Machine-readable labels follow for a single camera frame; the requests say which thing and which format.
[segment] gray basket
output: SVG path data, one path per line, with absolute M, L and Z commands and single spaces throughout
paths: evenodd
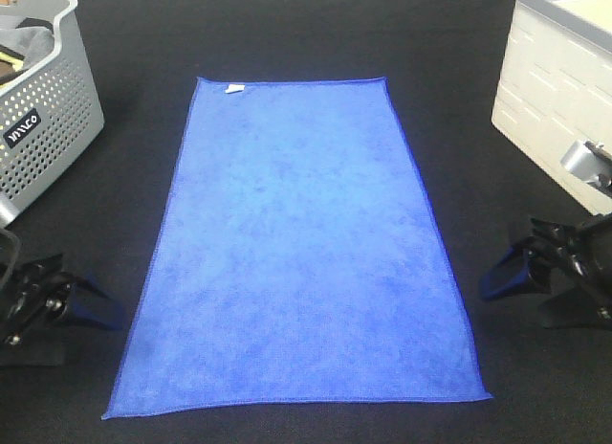
M 55 46 L 0 88 L 0 227 L 27 208 L 104 125 L 75 17 L 77 0 L 4 1 L 0 14 L 52 23 Z

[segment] black mat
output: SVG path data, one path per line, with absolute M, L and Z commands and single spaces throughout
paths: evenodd
M 491 125 L 514 0 L 79 1 L 107 124 L 12 225 L 27 257 L 65 252 L 71 270 L 96 273 L 131 316 L 196 76 L 387 76 L 495 399 L 248 406 L 101 422 L 127 332 L 73 332 L 80 351 L 69 366 L 0 371 L 0 442 L 609 441 L 612 335 L 541 329 L 537 298 L 484 304 L 476 296 L 478 278 L 506 248 L 508 222 L 586 214 Z

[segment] towel tag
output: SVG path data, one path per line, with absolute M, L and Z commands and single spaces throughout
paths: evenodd
M 226 93 L 242 92 L 244 89 L 244 85 L 240 85 L 238 83 L 231 83 L 230 85 L 228 85 L 228 88 L 226 88 Z

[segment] perforated basket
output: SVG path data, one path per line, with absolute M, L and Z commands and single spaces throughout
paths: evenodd
M 612 149 L 612 0 L 516 0 L 492 122 L 589 211 L 612 211 L 561 164 L 576 141 Z
M 103 127 L 76 7 L 77 0 L 0 0 L 0 14 L 48 21 L 55 38 L 48 56 L 0 88 L 0 227 L 27 208 Z

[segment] yellow object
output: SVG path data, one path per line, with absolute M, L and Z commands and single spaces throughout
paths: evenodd
M 21 71 L 23 69 L 23 59 L 15 58 L 0 51 L 0 60 L 6 61 L 12 65 L 12 69 L 15 71 Z

